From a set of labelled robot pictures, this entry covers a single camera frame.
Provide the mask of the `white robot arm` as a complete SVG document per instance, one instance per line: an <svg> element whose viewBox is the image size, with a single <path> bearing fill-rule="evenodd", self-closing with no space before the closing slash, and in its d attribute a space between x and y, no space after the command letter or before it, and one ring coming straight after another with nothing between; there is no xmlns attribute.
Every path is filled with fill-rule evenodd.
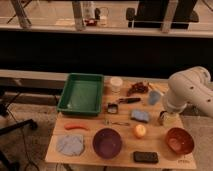
<svg viewBox="0 0 213 171"><path fill-rule="evenodd" d="M162 105L168 113L181 113L187 103L196 106L213 118L213 90L209 88L211 75L201 66L172 74L168 79L168 91Z"/></svg>

